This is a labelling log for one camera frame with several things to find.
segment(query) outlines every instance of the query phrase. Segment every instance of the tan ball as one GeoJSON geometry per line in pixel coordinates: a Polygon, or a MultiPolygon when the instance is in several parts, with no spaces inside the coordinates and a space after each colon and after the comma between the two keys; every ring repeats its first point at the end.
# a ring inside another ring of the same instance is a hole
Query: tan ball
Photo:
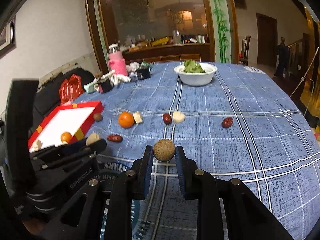
{"type": "Polygon", "coordinates": [[[153,155],[158,161],[167,162],[172,159],[176,151],[176,146],[169,139],[157,141],[153,147],[153,155]]]}

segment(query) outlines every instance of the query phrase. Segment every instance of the door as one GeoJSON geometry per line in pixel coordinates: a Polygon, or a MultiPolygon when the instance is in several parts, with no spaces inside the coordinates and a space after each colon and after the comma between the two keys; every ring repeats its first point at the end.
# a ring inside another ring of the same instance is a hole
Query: door
{"type": "Polygon", "coordinates": [[[278,41],[277,20],[257,13],[258,60],[257,64],[276,67],[278,41]]]}

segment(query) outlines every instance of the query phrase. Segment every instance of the table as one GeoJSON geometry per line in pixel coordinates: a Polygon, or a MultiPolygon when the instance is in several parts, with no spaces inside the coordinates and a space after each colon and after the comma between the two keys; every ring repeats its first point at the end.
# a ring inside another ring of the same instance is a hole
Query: table
{"type": "MultiPolygon", "coordinates": [[[[271,78],[252,67],[215,63],[218,71],[210,84],[190,87],[173,71],[179,64],[156,63],[150,79],[76,100],[104,105],[103,121],[87,135],[124,138],[108,142],[98,156],[110,172],[104,179],[130,168],[146,145],[168,138],[215,177],[241,179],[294,239],[303,239],[320,216],[320,149],[302,113],[271,78]],[[175,110],[185,113],[185,121],[166,126],[163,113],[175,110]],[[117,120],[122,111],[140,111],[143,124],[121,128],[117,120]],[[224,129],[221,122],[229,116],[234,123],[224,129]]],[[[148,197],[132,201],[132,235],[195,239],[196,205],[180,194],[175,159],[168,164],[154,159],[148,197]]]]}

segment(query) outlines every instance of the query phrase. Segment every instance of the white wall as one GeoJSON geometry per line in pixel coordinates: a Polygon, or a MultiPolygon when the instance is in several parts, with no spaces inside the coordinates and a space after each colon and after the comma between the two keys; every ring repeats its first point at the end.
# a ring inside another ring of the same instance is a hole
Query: white wall
{"type": "Polygon", "coordinates": [[[249,46],[249,65],[255,66],[258,57],[258,27],[256,13],[277,19],[278,44],[285,37],[286,45],[302,39],[309,33],[307,20],[291,0],[246,0],[247,10],[236,8],[239,32],[239,53],[242,40],[251,35],[249,46]]]}
{"type": "Polygon", "coordinates": [[[16,48],[0,58],[0,113],[12,78],[40,78],[91,52],[84,0],[27,0],[16,15],[16,48]]]}

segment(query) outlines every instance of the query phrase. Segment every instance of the chair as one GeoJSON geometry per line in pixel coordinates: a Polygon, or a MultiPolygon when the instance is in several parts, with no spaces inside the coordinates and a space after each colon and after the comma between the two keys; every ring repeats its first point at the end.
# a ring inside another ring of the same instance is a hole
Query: chair
{"type": "Polygon", "coordinates": [[[243,58],[239,58],[239,62],[244,66],[248,65],[250,39],[251,36],[247,35],[245,40],[242,40],[241,54],[243,55],[243,58]]]}

